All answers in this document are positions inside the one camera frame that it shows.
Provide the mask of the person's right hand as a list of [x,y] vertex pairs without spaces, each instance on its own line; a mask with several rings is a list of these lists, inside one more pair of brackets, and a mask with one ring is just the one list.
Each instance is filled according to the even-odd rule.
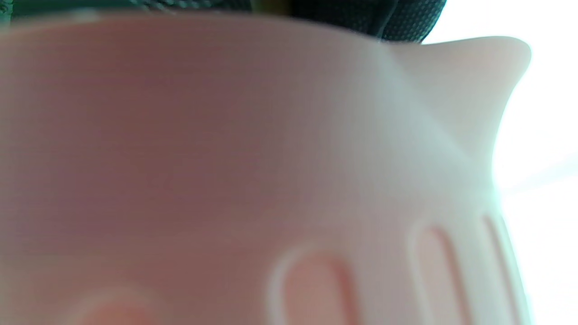
[[133,0],[165,12],[238,12],[291,17],[344,28],[385,42],[421,43],[438,22],[445,0]]

